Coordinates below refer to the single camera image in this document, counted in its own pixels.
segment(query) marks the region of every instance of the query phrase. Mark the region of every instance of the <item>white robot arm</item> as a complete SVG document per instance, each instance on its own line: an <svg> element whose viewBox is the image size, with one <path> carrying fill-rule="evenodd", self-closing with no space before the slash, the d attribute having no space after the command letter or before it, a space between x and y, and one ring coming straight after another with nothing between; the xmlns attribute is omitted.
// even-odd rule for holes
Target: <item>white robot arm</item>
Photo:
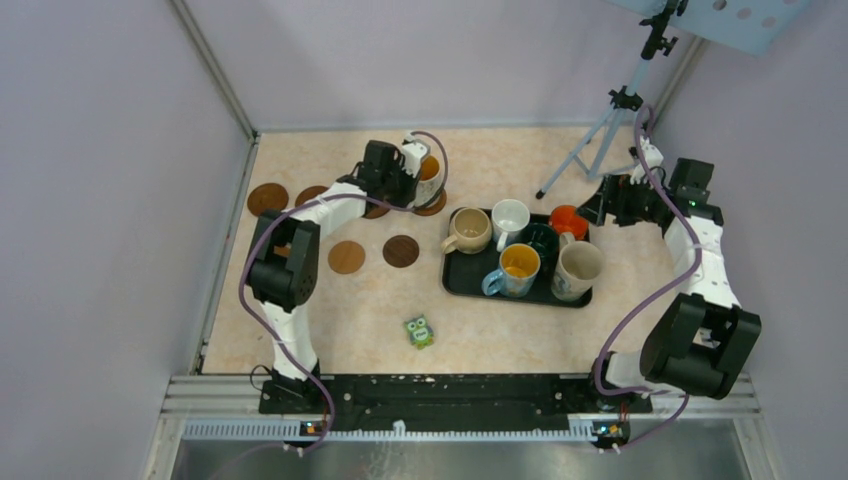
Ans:
<svg viewBox="0 0 848 480"><path fill-rule="evenodd" d="M272 242L269 243L290 245L291 252L289 255L292 259L297 256L297 262L300 262L301 256L310 260L304 263L317 262L317 244L345 223L363 216L369 208L369 202L366 198L377 198L379 200L391 198L394 199L393 203L399 207L407 207L413 202L421 203L420 201L416 202L415 199L416 186L421 162L429 154L429 146L410 135L407 135L405 143L400 148L383 142L370 142L369 146L366 147L365 160L360 164L357 176L342 177L326 192L315 198L317 204L298 211L290 219L286 219L280 225L280 236L276 241L272 237ZM332 199L338 194L353 196ZM256 238L264 232L269 220L273 220L279 215L279 212L266 213L267 215L263 214L263 217L260 217L260 222L257 224L254 244L251 245L251 249L255 246ZM314 231L314 226L317 226L319 232L317 239L310 238L311 241L302 241L296 245L295 237L298 235L300 225L310 227L309 229L300 229L301 238L307 236L308 232ZM261 262L262 260L260 260L258 268L256 264L253 266L252 275L249 277L248 283L254 290L254 296L260 300L265 318L277 332L292 357L306 369L313 371L318 366L318 357L312 348L312 341L309 336L308 302L306 300L315 286L317 263L314 265L301 265L300 263L292 265L292 262L289 262L288 259L272 257L265 257L265 263ZM281 285L277 284L276 277L285 275L287 270L292 271L293 269L301 271L300 276L303 281L288 283L290 295L287 298L279 298L265 291L269 289L279 290ZM312 269L315 271L306 275L302 274L303 271ZM297 277L298 272L293 272L288 276ZM297 288L292 288L290 286L292 283L296 284L295 287ZM308 289L308 292L303 295L302 290L298 291L298 288ZM277 343L274 344L272 374L291 382L303 381L306 378L306 375L283 354L280 345Z"/></svg>
<svg viewBox="0 0 848 480"><path fill-rule="evenodd" d="M699 268L677 286L677 297L642 350L609 357L603 378L613 386L724 398L759 337L759 316L741 308L727 280L721 253L724 219L721 209L707 203L712 172L712 164L681 158L664 187L694 229L698 244L653 187L630 175L605 177L595 195L578 209L596 225L603 225L607 214L622 227L641 221L659 225L675 276L689 270L696 250L701 251ZM701 343L695 342L699 334Z"/></svg>

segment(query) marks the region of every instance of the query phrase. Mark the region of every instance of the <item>round wooden coaster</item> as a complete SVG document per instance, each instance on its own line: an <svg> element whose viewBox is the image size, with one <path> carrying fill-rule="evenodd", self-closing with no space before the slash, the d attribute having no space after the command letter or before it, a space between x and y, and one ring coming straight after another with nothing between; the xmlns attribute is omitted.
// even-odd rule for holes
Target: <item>round wooden coaster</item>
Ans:
<svg viewBox="0 0 848 480"><path fill-rule="evenodd" d="M367 214L365 214L365 217L364 217L364 218L367 218L367 219L369 219L369 220L374 220L375 218L380 218L380 217L382 217L383 215L385 215L385 214L387 214L387 213L389 213L389 209L388 209L388 208L386 208L386 207L377 207L377 208L375 208L374 210L371 210L370 212L368 212Z"/></svg>
<svg viewBox="0 0 848 480"><path fill-rule="evenodd" d="M436 200L436 203L431 207L427 207L423 210L415 210L415 214L421 217L429 217L431 215L435 215L442 211L445 208L445 205L448 203L448 192L442 190L442 194L439 196L439 199Z"/></svg>
<svg viewBox="0 0 848 480"><path fill-rule="evenodd" d="M304 203L306 203L306 202L312 200L313 198L317 197L318 195L321 195L322 193L326 192L327 190L328 190L328 188L324 187L322 185L315 185L315 186L309 187L309 188L305 189L304 191L300 192L300 195L298 195L297 198L294 201L294 206L299 207L299 206L303 205Z"/></svg>
<svg viewBox="0 0 848 480"><path fill-rule="evenodd" d="M390 238L383 245L383 258L393 267L405 268L418 260L418 242L406 235Z"/></svg>
<svg viewBox="0 0 848 480"><path fill-rule="evenodd" d="M257 217L269 208L282 210L289 204L289 192L278 183L266 183L254 188L247 197L247 209Z"/></svg>
<svg viewBox="0 0 848 480"><path fill-rule="evenodd" d="M330 263L330 268L336 273L342 275L353 273L365 263L365 249L356 242L345 240L337 243L330 250L327 261Z"/></svg>

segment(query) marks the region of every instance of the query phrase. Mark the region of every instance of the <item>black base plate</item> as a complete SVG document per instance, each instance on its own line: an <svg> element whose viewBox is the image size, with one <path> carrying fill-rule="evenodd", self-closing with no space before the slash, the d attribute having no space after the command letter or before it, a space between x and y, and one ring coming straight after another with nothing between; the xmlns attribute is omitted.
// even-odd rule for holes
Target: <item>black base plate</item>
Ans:
<svg viewBox="0 0 848 480"><path fill-rule="evenodd" d="M492 216L492 211L481 209L486 212L489 217ZM451 218L456 215L459 209L451 213ZM548 224L550 215L542 215L538 213L530 214L530 223ZM589 232L586 232L585 240L589 241ZM553 277L554 266L549 265L548 268L539 272L533 286L527 295L520 298L512 298L496 293L491 297L483 293L481 284L483 278L486 277L492 270L498 268L498 260L500 259L495 242L489 242L486 249L474 255L466 255L456 251L445 255L445 264L442 267L442 285L445 289L454 295L463 295L469 297L479 297L494 300L505 300L508 302L535 303L539 305L552 305L555 307L571 307L582 308L592 301L592 289L586 291L580 298L571 302L564 302L554 296L551 292L551 279Z"/></svg>
<svg viewBox="0 0 848 480"><path fill-rule="evenodd" d="M600 413L586 375L322 375L321 381L336 405L337 431L391 430L397 420L419 432L565 430L568 414ZM284 398L273 380L262 391L259 413L324 412L320 397ZM637 397L629 411L651 412L651 402Z"/></svg>

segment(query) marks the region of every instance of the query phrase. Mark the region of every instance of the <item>tripod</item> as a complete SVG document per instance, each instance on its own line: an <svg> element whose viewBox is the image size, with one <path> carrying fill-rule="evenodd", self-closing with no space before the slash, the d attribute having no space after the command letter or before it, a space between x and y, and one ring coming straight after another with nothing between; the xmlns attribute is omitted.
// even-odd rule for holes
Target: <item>tripod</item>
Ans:
<svg viewBox="0 0 848 480"><path fill-rule="evenodd" d="M580 140L580 143L574 147L574 150L565 157L565 160L562 164L560 164L559 168L557 168L551 178L545 182L545 185L541 188L541 190L536 192L536 198L541 199L544 197L545 194L548 193L548 190L550 190L551 185L554 184L556 179L562 175L562 172L564 172L571 162L574 161L576 161L577 165L583 169L586 177L590 180L602 175L623 173L634 167L634 165L630 165L603 174L598 174L598 170L601 168L604 156L606 156L607 151L612 144L612 139L615 138L615 134L618 132L619 127L621 127L622 121L624 121L625 113L627 111L635 112L642 106L642 97L640 97L636 91L642 83L642 80L645 78L645 74L648 73L649 62L660 50L662 50L663 56L667 57L671 53L672 48L674 48L674 45L677 44L677 37L673 37L671 40L668 40L663 37L663 34L665 33L666 27L668 27L668 21L671 19L671 16L675 13L677 16L682 15L683 11L686 9L687 3L688 0L668 0L662 12L639 22L639 25L650 25L651 34L648 36L648 40L645 41L645 46L642 48L642 59L639 61L636 71L633 72L633 77L630 79L629 85L621 87L621 90L619 91L610 90L609 95L612 96L612 100L610 100L610 105L607 107L607 110L603 115L601 115L601 118L598 119L595 125L589 129L583 139ZM583 147L592 140L592 137L594 137L595 134L597 134L598 131L607 124L607 122L609 122L609 129L604 134L604 139L601 142L597 155L595 155L595 160L592 162L592 166L587 167L578 155L583 150Z"/></svg>

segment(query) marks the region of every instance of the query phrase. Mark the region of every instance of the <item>table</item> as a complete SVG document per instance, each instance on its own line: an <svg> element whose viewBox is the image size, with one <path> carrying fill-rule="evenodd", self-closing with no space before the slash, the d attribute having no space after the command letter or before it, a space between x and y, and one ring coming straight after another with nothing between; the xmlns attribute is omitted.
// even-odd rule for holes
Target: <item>table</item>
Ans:
<svg viewBox="0 0 848 480"><path fill-rule="evenodd" d="M660 230L639 224L592 227L592 242L607 267L582 309L458 297L441 285L440 242L450 212L462 206L491 208L516 198L534 213L560 204L579 205L597 189L576 166L542 200L535 193L585 133L582 127L432 130L448 150L447 207L432 217L389 212L356 219L322 243L318 286L309 304L313 345L323 373L570 373L586 372L621 318L672 279L671 258ZM304 188L329 186L362 159L370 139L399 144L402 130L263 134L249 190L277 182L289 192L289 207ZM630 132L622 129L605 160L606 170L628 164ZM584 151L591 161L600 142ZM204 373L246 373L272 365L270 336L242 310L238 279L256 218L242 210L227 267ZM404 269L388 265L383 244L409 235L420 245L418 261ZM330 270L327 253L342 240L365 247L363 267L350 275ZM248 291L247 296L258 309ZM673 299L667 294L640 314L614 349L641 348ZM403 322L424 313L436 342L423 350L409 344Z"/></svg>

